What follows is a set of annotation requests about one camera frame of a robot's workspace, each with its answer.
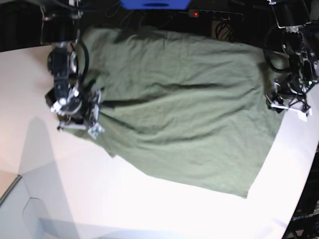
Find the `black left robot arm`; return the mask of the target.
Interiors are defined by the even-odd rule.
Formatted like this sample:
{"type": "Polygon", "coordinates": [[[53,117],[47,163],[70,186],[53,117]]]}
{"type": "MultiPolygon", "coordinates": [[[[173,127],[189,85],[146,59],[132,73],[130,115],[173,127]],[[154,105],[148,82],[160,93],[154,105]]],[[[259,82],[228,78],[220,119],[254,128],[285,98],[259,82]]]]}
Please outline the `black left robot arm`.
{"type": "Polygon", "coordinates": [[[312,115],[307,94],[319,83],[319,46],[316,43],[319,23],[311,20],[303,0],[271,0],[269,5],[276,28],[282,33],[281,47],[288,56],[289,66],[276,68],[270,59],[270,51],[263,50],[271,70],[286,76],[283,80],[273,80],[271,89],[265,94],[266,104],[277,113],[296,112],[300,120],[307,121],[312,115]]]}

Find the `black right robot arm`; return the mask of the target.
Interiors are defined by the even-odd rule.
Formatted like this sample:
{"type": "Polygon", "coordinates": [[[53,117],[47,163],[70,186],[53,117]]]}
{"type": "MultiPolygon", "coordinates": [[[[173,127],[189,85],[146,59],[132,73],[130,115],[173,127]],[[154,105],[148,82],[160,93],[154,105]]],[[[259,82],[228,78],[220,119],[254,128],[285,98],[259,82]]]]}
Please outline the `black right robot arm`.
{"type": "Polygon", "coordinates": [[[86,131],[96,139],[105,130],[98,122],[102,90],[91,92],[93,82],[84,86],[89,70],[89,52],[80,39],[80,19],[85,12],[79,0],[40,0],[41,43],[51,45],[47,69],[53,87],[45,95],[51,112],[59,118],[58,130],[86,131]]]}

